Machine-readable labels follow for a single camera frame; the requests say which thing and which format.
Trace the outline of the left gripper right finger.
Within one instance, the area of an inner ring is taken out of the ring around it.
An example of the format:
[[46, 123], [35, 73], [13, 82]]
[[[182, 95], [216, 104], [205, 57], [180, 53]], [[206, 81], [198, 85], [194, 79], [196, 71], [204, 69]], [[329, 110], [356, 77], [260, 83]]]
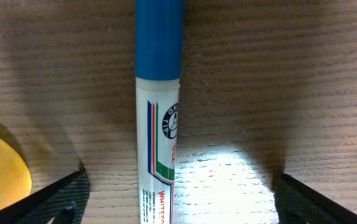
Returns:
[[274, 194], [280, 224], [352, 224], [357, 214], [288, 174], [281, 174]]

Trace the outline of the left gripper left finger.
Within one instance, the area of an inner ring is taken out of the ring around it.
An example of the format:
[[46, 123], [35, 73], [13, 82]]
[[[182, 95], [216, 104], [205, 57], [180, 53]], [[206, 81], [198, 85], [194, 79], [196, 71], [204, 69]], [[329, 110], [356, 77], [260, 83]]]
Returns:
[[80, 223], [89, 193], [87, 173], [74, 172], [0, 210], [0, 223]]

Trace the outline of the blue whiteboard marker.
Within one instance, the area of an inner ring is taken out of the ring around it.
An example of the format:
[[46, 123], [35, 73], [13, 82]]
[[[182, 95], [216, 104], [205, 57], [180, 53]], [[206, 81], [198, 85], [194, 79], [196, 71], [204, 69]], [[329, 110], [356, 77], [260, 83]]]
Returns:
[[136, 0], [135, 87], [141, 223], [172, 223], [183, 0]]

